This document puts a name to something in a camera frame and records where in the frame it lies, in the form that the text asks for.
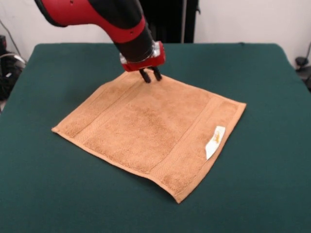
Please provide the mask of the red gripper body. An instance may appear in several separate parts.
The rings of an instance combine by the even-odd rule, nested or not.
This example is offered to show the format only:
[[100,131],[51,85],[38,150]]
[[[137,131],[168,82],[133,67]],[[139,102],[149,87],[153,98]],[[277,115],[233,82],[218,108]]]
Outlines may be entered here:
[[120,62],[124,70],[127,72],[133,72],[148,67],[157,67],[163,65],[166,61],[166,54],[162,42],[161,41],[154,42],[152,49],[153,50],[151,55],[140,62],[129,62],[120,53]]

